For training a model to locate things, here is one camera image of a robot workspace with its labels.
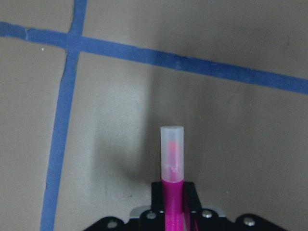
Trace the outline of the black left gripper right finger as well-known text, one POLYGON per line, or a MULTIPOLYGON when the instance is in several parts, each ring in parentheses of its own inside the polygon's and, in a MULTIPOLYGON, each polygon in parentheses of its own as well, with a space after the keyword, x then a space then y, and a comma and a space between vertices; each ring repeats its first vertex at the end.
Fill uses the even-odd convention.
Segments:
POLYGON ((183 213, 186 231, 198 231, 198 218, 202 210, 195 184, 185 181, 183 185, 183 213))

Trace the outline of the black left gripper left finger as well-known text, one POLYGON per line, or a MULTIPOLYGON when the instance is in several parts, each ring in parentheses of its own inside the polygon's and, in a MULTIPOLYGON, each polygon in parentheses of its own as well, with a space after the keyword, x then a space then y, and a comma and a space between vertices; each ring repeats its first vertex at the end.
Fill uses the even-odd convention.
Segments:
POLYGON ((165 230, 165 205, 162 182, 153 182, 151 184, 151 210, 155 212, 156 217, 152 219, 154 231, 165 230))

